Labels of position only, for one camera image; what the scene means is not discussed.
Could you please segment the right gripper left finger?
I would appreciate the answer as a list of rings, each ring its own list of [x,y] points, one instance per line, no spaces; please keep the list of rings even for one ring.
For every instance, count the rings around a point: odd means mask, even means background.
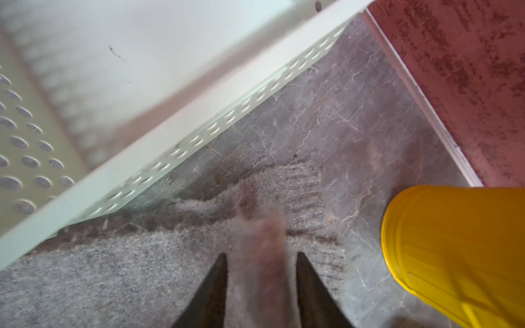
[[[228,260],[221,253],[172,327],[223,327],[227,289]]]

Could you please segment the yellow pencil cup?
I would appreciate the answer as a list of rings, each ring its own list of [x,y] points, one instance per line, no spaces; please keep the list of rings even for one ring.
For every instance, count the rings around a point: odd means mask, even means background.
[[[389,203],[395,280],[462,327],[524,326],[524,190],[420,185]]]

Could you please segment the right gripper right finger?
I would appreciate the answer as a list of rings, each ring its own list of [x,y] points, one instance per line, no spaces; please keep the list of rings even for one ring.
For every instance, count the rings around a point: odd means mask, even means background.
[[[354,327],[303,252],[297,254],[296,291],[302,327]]]

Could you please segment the grey knitted scarf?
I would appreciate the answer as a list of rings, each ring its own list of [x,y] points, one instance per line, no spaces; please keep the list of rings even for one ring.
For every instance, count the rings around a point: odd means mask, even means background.
[[[142,222],[94,228],[1,272],[2,327],[169,327],[221,253],[227,327],[299,325],[295,261],[304,252],[334,298],[345,252],[326,227],[318,168],[266,168],[206,200],[176,199]]]

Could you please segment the light green plastic basket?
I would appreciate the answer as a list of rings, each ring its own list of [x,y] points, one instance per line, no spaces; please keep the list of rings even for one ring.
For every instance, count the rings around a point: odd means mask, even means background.
[[[325,56],[367,1],[2,1],[1,266],[113,213]]]

